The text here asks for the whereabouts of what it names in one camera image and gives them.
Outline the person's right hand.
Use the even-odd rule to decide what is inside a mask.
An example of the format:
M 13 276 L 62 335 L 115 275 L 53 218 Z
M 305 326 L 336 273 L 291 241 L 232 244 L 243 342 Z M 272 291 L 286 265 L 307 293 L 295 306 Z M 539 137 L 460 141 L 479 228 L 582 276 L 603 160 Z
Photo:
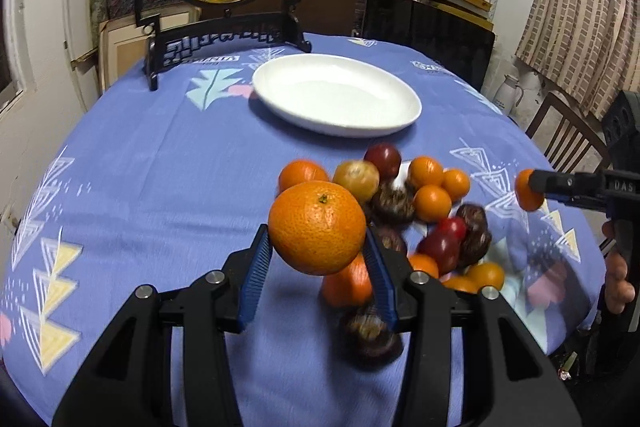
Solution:
M 627 281 L 628 267 L 625 259 L 612 248 L 605 258 L 604 299 L 608 311 L 621 314 L 627 303 L 636 297 L 634 286 Z

